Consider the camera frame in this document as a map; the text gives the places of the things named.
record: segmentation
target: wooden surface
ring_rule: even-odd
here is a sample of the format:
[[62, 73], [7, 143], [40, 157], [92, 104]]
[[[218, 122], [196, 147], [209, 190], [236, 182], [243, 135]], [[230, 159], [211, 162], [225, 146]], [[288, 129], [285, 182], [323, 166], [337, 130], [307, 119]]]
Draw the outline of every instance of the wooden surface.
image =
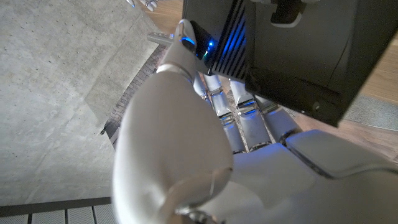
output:
[[154, 12], [148, 10], [143, 4], [138, 4], [154, 21], [160, 31], [167, 34], [175, 32], [175, 28], [182, 18], [182, 0], [159, 1]]
[[300, 113], [295, 113], [294, 116], [303, 131], [312, 129], [326, 131], [398, 162], [398, 131], [375, 128], [348, 120], [342, 120], [339, 128], [335, 128]]
[[398, 105], [398, 35], [384, 52], [361, 93]]

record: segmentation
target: blue led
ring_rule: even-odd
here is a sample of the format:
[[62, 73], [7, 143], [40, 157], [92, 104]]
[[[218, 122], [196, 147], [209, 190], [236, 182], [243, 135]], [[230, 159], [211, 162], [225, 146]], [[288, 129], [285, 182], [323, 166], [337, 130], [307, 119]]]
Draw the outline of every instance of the blue led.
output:
[[270, 112], [270, 113], [268, 113], [268, 115], [273, 115], [273, 114], [275, 114], [276, 112], [278, 112], [279, 110], [274, 110], [273, 112]]
[[191, 42], [191, 44], [195, 45], [195, 42], [189, 37], [182, 37], [181, 40], [189, 41], [189, 42]]
[[251, 113], [254, 113], [254, 112], [256, 112], [256, 110], [251, 110], [251, 111], [249, 111], [249, 112], [245, 113], [245, 115], [247, 115], [247, 114], [251, 114]]

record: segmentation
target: blue light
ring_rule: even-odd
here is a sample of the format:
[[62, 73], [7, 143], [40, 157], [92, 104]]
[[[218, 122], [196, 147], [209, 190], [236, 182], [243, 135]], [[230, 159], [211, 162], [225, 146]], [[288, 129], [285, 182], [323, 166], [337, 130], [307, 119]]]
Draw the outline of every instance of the blue light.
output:
[[228, 127], [227, 130], [233, 129], [235, 127], [235, 125], [231, 125], [230, 127]]
[[247, 115], [247, 114], [251, 114], [251, 113], [254, 113], [254, 112], [256, 112], [256, 110], [251, 110], [251, 111], [249, 111], [249, 112], [245, 113], [245, 115]]
[[228, 36], [227, 43], [226, 43], [226, 45], [224, 47], [224, 50], [223, 50], [223, 54], [222, 54], [222, 56], [221, 56], [221, 58], [219, 60], [220, 63], [217, 65], [217, 67], [219, 67], [219, 65], [221, 65], [225, 60], [229, 60], [229, 59], [226, 59], [227, 58], [227, 53], [230, 52], [233, 47], [239, 47], [240, 46], [239, 43], [241, 42], [242, 39], [243, 39], [243, 44], [242, 45], [244, 45], [246, 43], [246, 38], [244, 38], [244, 33], [245, 33], [246, 30], [245, 30], [245, 27], [243, 26], [243, 24], [244, 24], [244, 21], [241, 22], [237, 26], [237, 28], [235, 30], [232, 30], [232, 32]]
[[252, 101], [252, 102], [249, 102], [249, 103], [245, 103], [245, 104], [243, 104], [244, 106], [247, 106], [247, 105], [252, 105], [254, 103], [254, 101]]
[[191, 42], [191, 44], [195, 45], [195, 42], [189, 37], [182, 37], [181, 40], [189, 41], [189, 42]]
[[278, 112], [279, 110], [274, 110], [273, 112], [270, 112], [270, 113], [268, 113], [268, 115], [273, 115], [273, 114], [275, 114], [276, 112]]

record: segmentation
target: black grille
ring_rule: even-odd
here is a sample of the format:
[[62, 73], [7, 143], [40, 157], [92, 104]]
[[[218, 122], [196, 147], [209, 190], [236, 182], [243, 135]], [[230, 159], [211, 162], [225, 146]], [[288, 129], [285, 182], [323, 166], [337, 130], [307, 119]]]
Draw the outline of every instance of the black grille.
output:
[[244, 0], [235, 0], [224, 27], [218, 47], [213, 72], [243, 80], [246, 71], [245, 51], [245, 5]]

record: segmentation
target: metal grating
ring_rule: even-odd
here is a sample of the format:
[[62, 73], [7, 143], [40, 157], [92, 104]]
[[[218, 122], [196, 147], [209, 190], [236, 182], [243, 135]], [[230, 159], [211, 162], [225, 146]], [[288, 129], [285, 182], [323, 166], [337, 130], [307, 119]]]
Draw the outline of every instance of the metal grating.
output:
[[65, 224], [65, 211], [35, 213], [32, 215], [32, 224]]
[[0, 224], [27, 224], [28, 215], [0, 217]]
[[213, 72], [244, 79], [246, 71], [245, 51], [245, 16], [244, 0], [236, 0], [231, 7], [226, 29], [223, 32], [223, 40], [218, 47], [218, 54], [213, 65]]
[[95, 224], [93, 207], [68, 209], [68, 224]]
[[112, 205], [94, 206], [94, 213], [97, 224], [116, 224]]

